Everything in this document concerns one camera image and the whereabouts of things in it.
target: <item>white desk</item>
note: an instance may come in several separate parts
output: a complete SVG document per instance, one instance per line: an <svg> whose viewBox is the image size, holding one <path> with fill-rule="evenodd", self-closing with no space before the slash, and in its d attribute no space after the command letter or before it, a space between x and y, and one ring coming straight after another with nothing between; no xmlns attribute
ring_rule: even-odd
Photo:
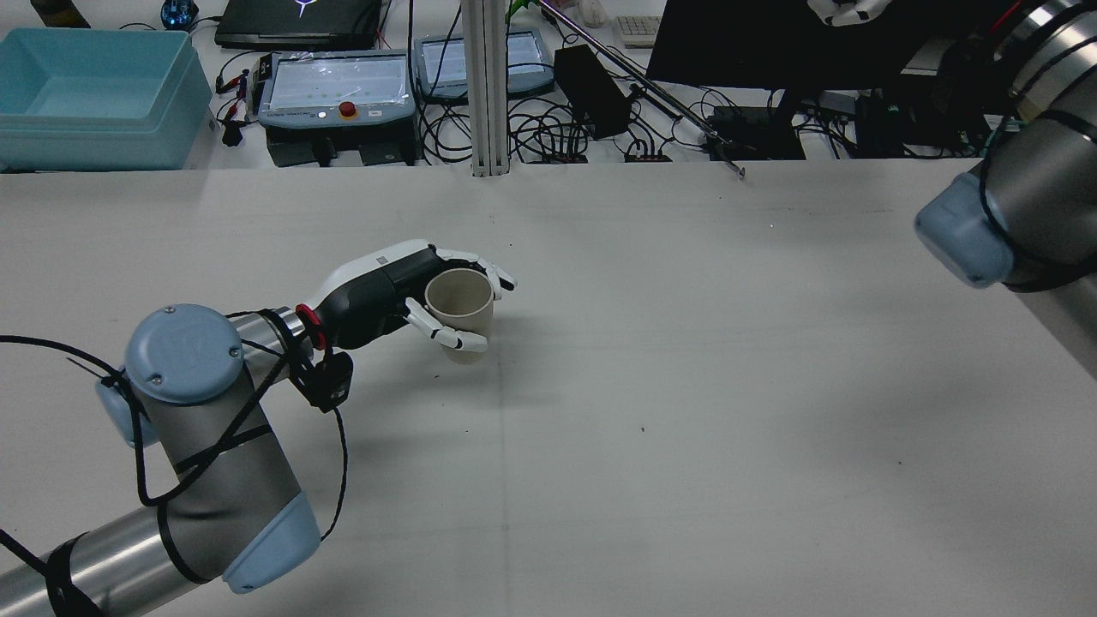
<svg viewBox="0 0 1097 617"><path fill-rule="evenodd" d="M1093 615L1094 382L911 231L965 167L0 177L0 332L120 360L163 304L294 303L410 237L519 278L480 364L353 354L313 559L157 615ZM0 394L0 525L46 551L136 507L88 375L4 348ZM264 407L325 525L332 418Z"/></svg>

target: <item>blue joint cap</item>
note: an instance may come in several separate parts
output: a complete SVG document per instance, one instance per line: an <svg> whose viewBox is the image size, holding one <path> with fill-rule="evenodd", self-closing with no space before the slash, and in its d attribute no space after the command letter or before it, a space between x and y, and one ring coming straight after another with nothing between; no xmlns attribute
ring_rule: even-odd
<svg viewBox="0 0 1097 617"><path fill-rule="evenodd" d="M991 213L1002 216L993 195ZM1014 270L1015 256L1006 239L991 225L979 197L979 178L961 173L952 184L915 216L914 231L950 272L970 287L985 289Z"/></svg>
<svg viewBox="0 0 1097 617"><path fill-rule="evenodd" d="M252 592L304 563L319 546L313 506L298 493L228 564L222 580L233 593Z"/></svg>
<svg viewBox="0 0 1097 617"><path fill-rule="evenodd" d="M137 440L134 438L134 424L129 412L129 404L122 396L122 392L118 391L117 386L108 388L102 382L99 382L95 384L95 394L99 394L99 400L103 403L106 415L111 416L114 428L118 429L122 438L126 440L126 444L131 448L136 448ZM148 448L160 440L156 434L156 429L152 428L147 417L138 416L138 422L140 424L142 446Z"/></svg>
<svg viewBox="0 0 1097 617"><path fill-rule="evenodd" d="M134 388L173 405L216 397L241 370L236 328L220 313L196 304L166 306L145 317L126 347Z"/></svg>

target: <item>paper cup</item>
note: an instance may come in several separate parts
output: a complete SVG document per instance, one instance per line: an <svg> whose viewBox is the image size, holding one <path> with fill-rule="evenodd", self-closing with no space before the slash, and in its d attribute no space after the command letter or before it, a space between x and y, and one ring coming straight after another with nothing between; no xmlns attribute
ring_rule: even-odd
<svg viewBox="0 0 1097 617"><path fill-rule="evenodd" d="M446 270L427 283L427 311L443 326L468 330L490 338L495 291L483 273L467 268ZM459 364L472 364L484 354L442 347Z"/></svg>

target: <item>keyboard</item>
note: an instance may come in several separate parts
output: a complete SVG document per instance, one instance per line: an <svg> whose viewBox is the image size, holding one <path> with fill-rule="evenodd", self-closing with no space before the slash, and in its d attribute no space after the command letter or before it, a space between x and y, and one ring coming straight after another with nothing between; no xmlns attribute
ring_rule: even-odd
<svg viewBox="0 0 1097 617"><path fill-rule="evenodd" d="M655 35L663 18L648 15L620 15L617 19L621 43L625 47L655 47Z"/></svg>

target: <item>teal plastic bin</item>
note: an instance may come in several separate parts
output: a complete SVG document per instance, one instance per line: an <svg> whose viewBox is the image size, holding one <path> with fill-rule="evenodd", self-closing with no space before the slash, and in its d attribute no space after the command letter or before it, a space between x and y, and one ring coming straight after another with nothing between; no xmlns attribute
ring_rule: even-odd
<svg viewBox="0 0 1097 617"><path fill-rule="evenodd" d="M0 85L11 169L180 169L212 97L183 32L12 30Z"/></svg>

